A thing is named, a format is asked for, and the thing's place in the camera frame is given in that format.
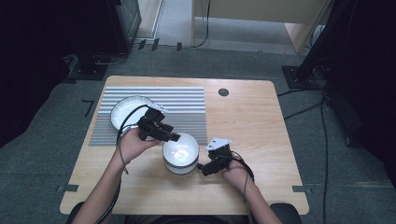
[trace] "forearm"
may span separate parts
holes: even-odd
[[[123,170],[116,156],[117,152],[90,196],[78,211],[73,223],[95,223],[110,206],[119,186]]]
[[[259,224],[281,223],[267,201],[262,197],[259,188],[250,179],[247,182],[245,197],[251,213]]]

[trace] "white bowl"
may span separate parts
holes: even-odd
[[[119,130],[121,124],[133,110],[141,105],[148,105],[150,103],[152,103],[152,101],[149,98],[139,95],[127,97],[119,101],[111,110],[111,123],[117,130]],[[128,118],[124,126],[136,124],[140,118],[145,115],[147,110],[147,107],[136,110],[136,112],[134,112],[132,116]]]
[[[192,172],[198,164],[199,145],[191,135],[178,133],[177,142],[163,143],[163,160],[166,168],[176,175]]]

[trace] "ribbed metal plate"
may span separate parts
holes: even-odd
[[[116,87],[105,88],[96,118],[90,147],[116,145],[117,129],[111,124],[113,107],[133,95],[148,97],[169,110],[163,123],[172,125],[175,133],[192,135],[199,145],[207,145],[204,87]]]

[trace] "table top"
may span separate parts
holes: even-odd
[[[299,214],[308,213],[304,191],[293,191],[293,186],[303,184],[272,82],[109,77],[105,87],[107,86],[203,87],[207,142],[213,137],[231,139],[231,150],[238,152],[250,166],[255,175],[255,183],[269,204],[291,203]],[[229,95],[220,96],[220,89],[228,90]],[[78,185],[78,191],[67,191],[64,194],[61,203],[61,212],[64,214],[69,214],[77,203],[86,200],[115,150],[115,147],[92,147],[89,144],[103,97],[104,92],[95,109],[69,181],[70,185]],[[210,162],[205,146],[200,146],[199,162]],[[220,174],[203,176],[198,169],[188,175],[170,173],[165,168],[160,146],[145,151],[127,165],[127,168],[129,174],[122,176],[120,197],[114,207],[114,214],[249,214],[242,195]]]

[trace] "gray carpet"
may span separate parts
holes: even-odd
[[[304,56],[212,49],[133,49],[106,76],[210,77],[271,80],[288,90],[281,65],[300,65]],[[0,149],[0,223],[65,223],[60,185],[68,182],[105,81],[60,84],[29,129]],[[320,91],[279,97],[284,117],[320,102]],[[323,106],[329,135],[327,223],[396,223],[396,193],[377,160],[365,149],[348,148],[342,124]],[[303,223],[322,223],[325,139],[320,107],[286,121],[310,212]],[[113,223],[122,223],[115,217]]]

